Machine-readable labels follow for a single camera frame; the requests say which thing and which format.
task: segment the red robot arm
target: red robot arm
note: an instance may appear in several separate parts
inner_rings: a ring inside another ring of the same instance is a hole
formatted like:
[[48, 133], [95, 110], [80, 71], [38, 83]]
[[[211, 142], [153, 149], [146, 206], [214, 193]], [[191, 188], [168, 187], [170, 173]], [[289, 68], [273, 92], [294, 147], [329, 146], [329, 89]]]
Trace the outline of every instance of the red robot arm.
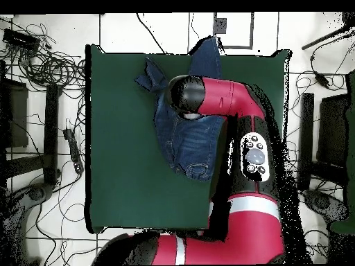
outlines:
[[[219, 178], [209, 214], [209, 228], [227, 218], [227, 234], [223, 240], [160, 235], [151, 247], [150, 264], [266, 264], [283, 256], [270, 138], [257, 95], [239, 82], [178, 76], [170, 81], [166, 99], [183, 114], [228, 117], [225, 164], [215, 170]], [[229, 214], [223, 216], [218, 211], [226, 203]], [[131, 254], [128, 264], [141, 255]]]

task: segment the green mat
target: green mat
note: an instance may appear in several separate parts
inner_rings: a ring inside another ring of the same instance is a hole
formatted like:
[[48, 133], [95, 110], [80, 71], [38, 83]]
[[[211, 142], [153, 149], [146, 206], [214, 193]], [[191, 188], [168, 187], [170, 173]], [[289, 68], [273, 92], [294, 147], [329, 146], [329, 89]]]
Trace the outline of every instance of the green mat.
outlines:
[[[175, 174], [157, 142], [155, 96], [135, 82], [145, 58], [168, 80], [187, 74], [189, 55], [101, 53], [91, 46], [91, 194], [93, 227], [199, 229], [207, 226], [210, 183]], [[285, 62], [274, 57], [221, 56], [223, 79], [259, 85], [282, 129]]]

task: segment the cable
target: cable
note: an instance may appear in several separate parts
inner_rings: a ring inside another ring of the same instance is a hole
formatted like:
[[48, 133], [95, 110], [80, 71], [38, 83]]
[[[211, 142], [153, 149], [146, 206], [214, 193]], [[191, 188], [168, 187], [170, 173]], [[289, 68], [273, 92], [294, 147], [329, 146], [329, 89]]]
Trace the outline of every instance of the cable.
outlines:
[[197, 35], [197, 38], [200, 39], [200, 36], [197, 34], [197, 32], [195, 31], [195, 29], [194, 29], [193, 26], [192, 26], [193, 18], [194, 18], [194, 17], [195, 17], [195, 13], [192, 14], [191, 28], [192, 28], [192, 30], [195, 32], [195, 34]]
[[49, 258], [52, 256], [55, 248], [57, 247], [57, 242], [52, 239], [50, 236], [46, 235], [43, 231], [41, 231], [40, 227], [38, 226], [38, 219], [40, 218], [40, 215], [41, 215], [41, 212], [42, 212], [42, 203], [40, 204], [40, 212], [38, 213], [38, 216], [37, 216], [37, 219], [35, 221], [35, 226], [37, 227], [37, 230], [43, 235], [43, 236], [46, 236], [47, 238], [51, 239], [53, 242], [54, 242], [54, 248], [52, 249], [52, 252], [48, 255], [46, 261], [44, 261], [44, 266], [46, 266]]
[[[312, 233], [312, 232], [317, 232], [317, 233], [320, 233], [322, 235], [324, 235], [326, 237], [326, 239], [329, 239], [329, 236], [324, 232], [324, 231], [320, 231], [319, 229], [311, 229], [309, 231], [307, 231], [306, 233], [304, 233], [304, 239], [306, 239], [306, 236], [309, 234], [309, 233]], [[321, 256], [323, 256], [326, 260], [328, 259], [328, 246], [324, 246], [323, 244], [320, 244], [318, 243], [316, 246], [312, 246], [310, 245], [309, 243], [306, 242], [306, 246], [312, 250], [312, 252], [309, 252], [309, 254], [311, 256], [313, 256], [315, 254], [315, 252], [317, 252], [318, 254], [320, 254]]]
[[163, 48], [159, 45], [158, 41], [155, 39], [154, 35], [152, 34], [152, 32], [150, 31], [150, 29], [145, 25], [145, 23], [141, 20], [141, 18], [139, 17], [138, 13], [136, 13], [137, 17], [138, 17], [138, 20], [141, 24], [143, 24], [144, 28], [147, 29], [147, 31], [150, 33], [150, 35], [153, 37], [155, 43], [157, 43], [157, 45], [159, 46], [160, 50], [162, 50], [162, 52], [164, 54], [166, 54], [166, 52], [163, 50]]
[[64, 264], [64, 266], [68, 265], [69, 260], [71, 259], [71, 257], [75, 256], [75, 255], [83, 255], [83, 254], [88, 254], [90, 252], [96, 251], [96, 249], [102, 249], [102, 247], [97, 247], [94, 248], [92, 250], [86, 251], [86, 252], [80, 252], [80, 253], [74, 253], [72, 255], [70, 255], [70, 257], [68, 258], [68, 260], [66, 261], [66, 263]]
[[[314, 61], [314, 59], [315, 59], [314, 54], [315, 54], [315, 52], [316, 52], [319, 48], [322, 48], [322, 47], [325, 46], [325, 45], [328, 45], [328, 44], [330, 44], [330, 43], [334, 43], [334, 42], [336, 42], [336, 41], [338, 41], [338, 40], [340, 40], [340, 39], [345, 39], [345, 38], [347, 39], [347, 38], [352, 37], [352, 36], [354, 36], [354, 35], [355, 35], [355, 31], [352, 32], [352, 33], [349, 33], [349, 34], [346, 34], [346, 35], [337, 37], [336, 39], [333, 39], [333, 40], [331, 40], [331, 41], [329, 41], [329, 42], [327, 42], [327, 43], [324, 43], [324, 44], [318, 46], [318, 47], [313, 51], [313, 53], [312, 53], [312, 56], [311, 56], [311, 58], [310, 58], [310, 61], [311, 61], [311, 68], [312, 68], [312, 71], [313, 71], [313, 73], [315, 74], [315, 79], [316, 79], [323, 87], [327, 88], [327, 89], [330, 90], [330, 91], [337, 91], [337, 90], [339, 90], [339, 89], [345, 89], [345, 88], [343, 88], [343, 85], [344, 85], [344, 83], [345, 83], [344, 77], [342, 76], [342, 78], [343, 78], [343, 83], [342, 83], [342, 85], [341, 85], [340, 87], [338, 87], [337, 85], [334, 84], [334, 76], [337, 74], [338, 70], [339, 70], [340, 67], [343, 65], [343, 63], [344, 63], [344, 61], [345, 61], [345, 58], [347, 57], [347, 55], [349, 54], [349, 52], [351, 51], [351, 49], [355, 46], [355, 42], [349, 47], [349, 49], [347, 50], [347, 52], [346, 52], [346, 54], [345, 54], [345, 56], [344, 56], [342, 62], [340, 63], [339, 67], [336, 69], [336, 72], [332, 75], [332, 77], [331, 77], [331, 85], [329, 84], [329, 81], [328, 81], [327, 77], [325, 77], [325, 74], [318, 73], [318, 72], [313, 68], [313, 61]], [[329, 87], [331, 87], [331, 86], [335, 86], [336, 89], [330, 89]]]

